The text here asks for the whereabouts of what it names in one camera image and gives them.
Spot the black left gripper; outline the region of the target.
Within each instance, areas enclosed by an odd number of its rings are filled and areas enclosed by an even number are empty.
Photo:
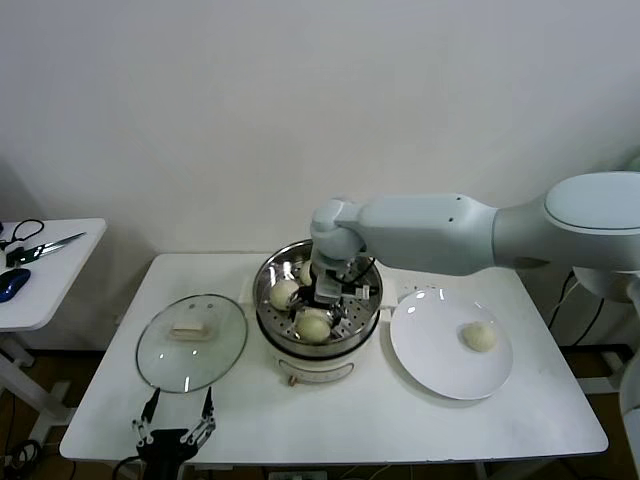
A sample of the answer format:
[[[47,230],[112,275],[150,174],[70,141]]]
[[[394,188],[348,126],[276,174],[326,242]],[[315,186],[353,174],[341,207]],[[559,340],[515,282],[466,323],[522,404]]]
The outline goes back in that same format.
[[[197,444],[205,444],[216,429],[212,389],[208,388],[200,419],[189,430],[160,429],[151,432],[151,423],[161,390],[156,388],[139,418],[132,420],[137,435],[138,456],[145,464],[144,480],[176,480],[181,466],[196,456]]]

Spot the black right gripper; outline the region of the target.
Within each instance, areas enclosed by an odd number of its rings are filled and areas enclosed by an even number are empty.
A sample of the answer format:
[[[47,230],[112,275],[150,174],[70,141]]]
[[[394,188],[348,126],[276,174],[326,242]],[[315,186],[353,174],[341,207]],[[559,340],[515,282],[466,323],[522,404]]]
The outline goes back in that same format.
[[[285,311],[289,315],[294,315],[297,311],[306,307],[328,311],[331,335],[349,334],[349,310],[344,306],[342,298],[335,299],[322,297],[317,299],[310,289],[298,289],[288,297]]]

